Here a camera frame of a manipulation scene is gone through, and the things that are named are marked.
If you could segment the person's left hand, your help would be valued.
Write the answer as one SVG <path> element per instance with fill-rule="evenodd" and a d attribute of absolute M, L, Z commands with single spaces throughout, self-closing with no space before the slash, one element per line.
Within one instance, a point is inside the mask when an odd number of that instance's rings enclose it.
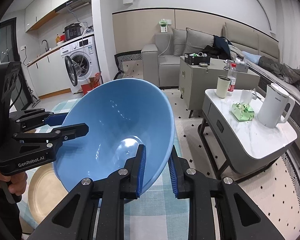
<path fill-rule="evenodd" d="M 21 172 L 12 176 L 4 176 L 0 173 L 0 181 L 11 182 L 8 186 L 9 192 L 11 194 L 21 196 L 26 190 L 27 174 L 25 172 Z"/>

